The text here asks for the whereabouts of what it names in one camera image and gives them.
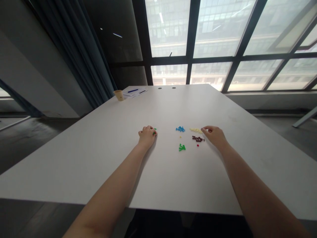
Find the hand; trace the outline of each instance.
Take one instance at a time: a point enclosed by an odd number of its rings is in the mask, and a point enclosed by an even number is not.
[[[215,126],[205,126],[201,129],[208,140],[217,147],[218,150],[229,145],[227,139],[225,138],[224,132]]]
[[[138,145],[148,150],[152,146],[157,134],[158,133],[153,127],[151,126],[143,127],[143,130],[139,131],[140,139],[139,139]]]

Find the curtain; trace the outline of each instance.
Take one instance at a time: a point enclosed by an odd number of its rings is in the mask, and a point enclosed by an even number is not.
[[[117,90],[82,0],[31,0],[93,108]]]
[[[25,100],[20,94],[10,88],[0,79],[0,88],[6,91],[21,107],[29,114],[31,117],[41,117],[44,116],[38,109],[31,105],[27,100]]]

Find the blue building block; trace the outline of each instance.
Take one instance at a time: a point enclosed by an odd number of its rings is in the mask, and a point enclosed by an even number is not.
[[[179,126],[178,128],[176,128],[176,130],[177,130],[177,131],[180,131],[180,132],[185,132],[184,127],[181,127],[181,126]]]

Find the paper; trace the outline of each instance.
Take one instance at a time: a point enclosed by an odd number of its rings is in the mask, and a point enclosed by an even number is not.
[[[130,87],[129,89],[124,89],[122,91],[122,93],[123,93],[125,99],[129,99],[129,98],[137,97],[137,96],[145,93],[146,91],[147,90],[145,89],[145,87]]]

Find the floor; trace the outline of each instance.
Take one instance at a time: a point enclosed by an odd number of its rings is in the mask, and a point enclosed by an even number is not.
[[[295,129],[291,125],[298,118],[258,119],[317,161],[317,123],[308,121],[299,129]],[[0,174],[75,122],[31,118],[0,131]],[[82,208],[81,205],[73,204],[0,199],[0,237],[61,237]],[[133,214],[133,209],[126,209],[112,237],[124,236]],[[194,214],[181,215],[184,226],[190,226]],[[317,237],[317,221],[301,222]]]
[[[18,122],[18,121],[20,121],[20,120],[23,120],[23,118],[21,118],[21,117],[1,118],[1,117],[0,117],[0,129],[2,129],[2,128],[8,126],[8,125],[11,125],[11,124],[13,124],[13,123],[16,123],[16,122]]]

